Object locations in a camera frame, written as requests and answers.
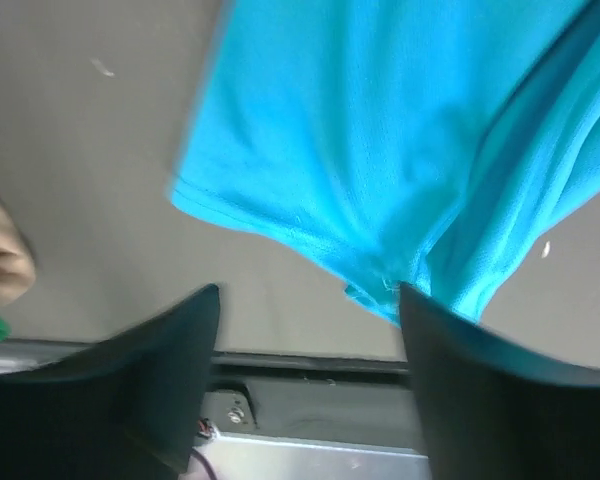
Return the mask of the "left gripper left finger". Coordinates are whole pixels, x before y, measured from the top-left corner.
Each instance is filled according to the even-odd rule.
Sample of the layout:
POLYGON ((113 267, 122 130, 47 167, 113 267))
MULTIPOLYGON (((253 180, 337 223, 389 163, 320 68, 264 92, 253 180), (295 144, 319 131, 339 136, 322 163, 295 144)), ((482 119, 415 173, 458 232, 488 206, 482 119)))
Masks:
POLYGON ((0 479, 176 479, 220 319, 210 284, 58 361, 0 375, 0 479))

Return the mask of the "teal t shirt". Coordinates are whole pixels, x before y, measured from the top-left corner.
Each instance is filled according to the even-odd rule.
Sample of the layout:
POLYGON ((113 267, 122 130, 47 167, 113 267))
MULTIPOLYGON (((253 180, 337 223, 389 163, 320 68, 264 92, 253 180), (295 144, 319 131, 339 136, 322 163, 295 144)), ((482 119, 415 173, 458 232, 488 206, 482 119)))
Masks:
POLYGON ((600 1, 227 1, 171 200, 226 350, 396 359, 409 285, 600 366, 600 1))

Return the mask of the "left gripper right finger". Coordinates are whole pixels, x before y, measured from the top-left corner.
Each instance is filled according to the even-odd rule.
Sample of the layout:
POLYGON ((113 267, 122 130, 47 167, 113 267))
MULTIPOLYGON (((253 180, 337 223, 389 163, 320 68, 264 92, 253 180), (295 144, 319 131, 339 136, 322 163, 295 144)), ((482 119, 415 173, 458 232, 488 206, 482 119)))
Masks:
POLYGON ((600 479, 600 369, 474 325, 408 284, 399 314, 435 479, 600 479))

